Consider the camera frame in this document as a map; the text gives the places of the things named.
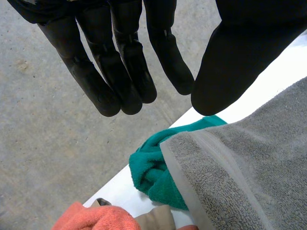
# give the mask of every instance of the green cloth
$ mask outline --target green cloth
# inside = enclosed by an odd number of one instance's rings
[[[203,119],[176,128],[169,128],[151,136],[130,156],[129,166],[134,186],[147,194],[152,201],[187,210],[164,161],[160,143],[183,131],[195,131],[212,126],[225,125],[226,122],[217,116]]]

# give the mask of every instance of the black rubber glove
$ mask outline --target black rubber glove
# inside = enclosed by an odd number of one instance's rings
[[[209,40],[191,95],[193,107],[202,115],[214,115],[238,100],[307,29],[306,0],[216,3],[222,22]]]
[[[133,115],[157,92],[138,40],[142,0],[9,0],[29,22],[38,23],[72,76],[98,111],[113,116],[120,109]],[[180,94],[192,91],[194,79],[171,33],[176,0],[145,0],[150,41],[162,67]],[[80,40],[81,26],[99,75]],[[114,35],[119,53],[112,40]]]

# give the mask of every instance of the white surface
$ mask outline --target white surface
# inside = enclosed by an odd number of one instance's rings
[[[282,90],[307,76],[306,60],[307,35],[298,37],[259,75],[238,101],[217,115],[227,123],[239,121],[250,115]],[[171,127],[187,125],[202,117],[191,108]],[[159,205],[134,188],[128,166],[86,201],[84,206],[89,207],[99,197],[124,208],[133,217],[147,213]],[[173,209],[172,213],[177,228],[193,223],[188,212]]]

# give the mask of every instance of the terry cloth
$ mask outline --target terry cloth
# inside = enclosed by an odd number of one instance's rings
[[[141,230],[137,221],[116,206],[85,208],[73,203],[58,219],[52,230]]]
[[[169,128],[151,136],[130,156],[129,166],[134,186],[147,194],[152,201],[187,210],[187,206],[167,169],[160,143],[179,132],[224,124],[226,122],[217,116],[209,116],[193,124]]]
[[[149,213],[135,218],[141,230],[176,230],[173,214],[168,205],[155,207]]]
[[[307,78],[247,118],[161,144],[201,230],[307,227]]]

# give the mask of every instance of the gray floor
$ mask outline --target gray floor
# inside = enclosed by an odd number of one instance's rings
[[[194,76],[220,18],[215,2],[178,1],[173,32]],[[86,201],[150,135],[189,108],[139,37],[158,90],[134,116],[102,117],[36,25],[0,0],[0,230],[46,230],[74,201]]]

